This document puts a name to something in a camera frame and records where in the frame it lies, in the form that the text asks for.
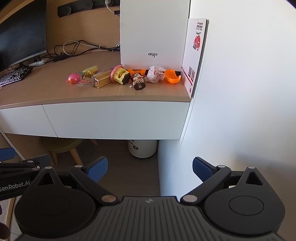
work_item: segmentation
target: trash can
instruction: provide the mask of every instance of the trash can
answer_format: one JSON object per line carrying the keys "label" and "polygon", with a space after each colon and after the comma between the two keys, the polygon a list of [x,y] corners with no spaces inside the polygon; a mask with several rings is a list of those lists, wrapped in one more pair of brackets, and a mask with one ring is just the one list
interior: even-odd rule
{"label": "trash can", "polygon": [[158,140],[128,140],[129,152],[138,158],[151,157],[157,150]]}

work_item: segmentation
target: keyboard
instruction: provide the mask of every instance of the keyboard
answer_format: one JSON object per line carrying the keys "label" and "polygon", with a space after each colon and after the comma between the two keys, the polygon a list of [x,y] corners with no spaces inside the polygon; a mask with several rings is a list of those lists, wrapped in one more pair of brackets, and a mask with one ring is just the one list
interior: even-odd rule
{"label": "keyboard", "polygon": [[0,77],[0,86],[11,84],[23,80],[31,71],[33,67],[22,66]]}

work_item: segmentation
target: aigo logo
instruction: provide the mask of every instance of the aigo logo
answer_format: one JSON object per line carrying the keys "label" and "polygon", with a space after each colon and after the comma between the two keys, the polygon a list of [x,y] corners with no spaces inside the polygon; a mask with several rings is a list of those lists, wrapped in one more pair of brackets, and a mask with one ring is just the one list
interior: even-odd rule
{"label": "aigo logo", "polygon": [[148,53],[149,56],[153,56],[153,58],[155,58],[155,56],[157,56],[157,53]]}

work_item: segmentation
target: desk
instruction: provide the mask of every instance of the desk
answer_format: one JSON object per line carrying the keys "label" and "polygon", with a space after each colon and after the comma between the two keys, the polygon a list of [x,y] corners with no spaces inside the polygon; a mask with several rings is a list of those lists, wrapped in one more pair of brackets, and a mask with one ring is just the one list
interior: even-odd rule
{"label": "desk", "polygon": [[95,52],[35,67],[0,91],[3,133],[84,139],[179,139],[190,98],[183,83],[110,83],[100,89],[66,83],[69,74],[120,64],[119,52]]}

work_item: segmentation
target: qr code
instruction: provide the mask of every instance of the qr code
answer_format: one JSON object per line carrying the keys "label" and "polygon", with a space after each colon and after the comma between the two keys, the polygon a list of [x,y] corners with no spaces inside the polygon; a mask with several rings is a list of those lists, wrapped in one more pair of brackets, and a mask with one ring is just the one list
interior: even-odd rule
{"label": "qr code", "polygon": [[189,71],[188,71],[189,76],[191,76],[191,71],[192,71],[192,68],[189,66]]}
{"label": "qr code", "polygon": [[192,74],[191,74],[191,80],[194,81],[194,76],[195,76],[195,72],[194,70],[192,70]]}

